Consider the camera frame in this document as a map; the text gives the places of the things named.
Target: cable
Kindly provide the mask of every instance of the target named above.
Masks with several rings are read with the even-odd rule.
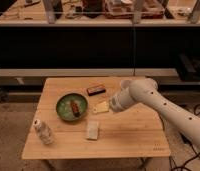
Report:
[[[171,171],[178,170],[178,169],[180,169],[181,171],[183,171],[183,170],[191,171],[190,169],[188,169],[188,168],[186,167],[186,165],[187,165],[188,163],[190,163],[192,160],[198,158],[199,156],[200,156],[200,152],[197,153],[197,154],[196,154],[195,156],[193,156],[192,158],[190,158],[190,159],[188,159],[187,161],[185,161],[184,164],[183,164],[182,166],[177,166],[177,167],[172,168]]]
[[[193,144],[190,144],[190,146],[191,146],[191,148],[192,148],[193,152],[194,152],[194,153],[197,155],[197,154],[198,154],[198,152],[195,150],[195,148],[194,148]]]
[[[197,104],[196,106],[194,106],[194,108],[193,108],[194,115],[196,115],[196,116],[200,115],[200,110],[198,111],[199,108],[200,108],[200,104]]]

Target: small box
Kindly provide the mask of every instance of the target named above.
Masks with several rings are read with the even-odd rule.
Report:
[[[106,89],[104,85],[98,85],[98,86],[87,88],[87,93],[89,96],[93,96],[93,95],[105,93],[105,92],[106,92]]]

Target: table leg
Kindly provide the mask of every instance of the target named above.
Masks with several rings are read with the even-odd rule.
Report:
[[[48,160],[41,160],[50,171],[56,171],[56,168],[48,161]]]
[[[141,158],[142,164],[138,167],[138,170],[145,169],[148,163],[152,160],[152,157],[147,157],[146,159]]]

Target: wooden block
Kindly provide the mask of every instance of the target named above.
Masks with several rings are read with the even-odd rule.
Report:
[[[88,121],[86,130],[86,139],[97,140],[98,139],[99,122]]]
[[[106,101],[97,104],[97,105],[93,108],[93,114],[103,113],[103,112],[109,112],[109,104],[108,104],[108,102],[106,102]]]

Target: box on shelf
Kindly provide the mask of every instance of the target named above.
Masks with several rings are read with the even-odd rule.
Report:
[[[132,18],[134,5],[132,0],[105,0],[104,11],[108,18]],[[157,0],[145,0],[142,18],[163,18],[165,9]]]

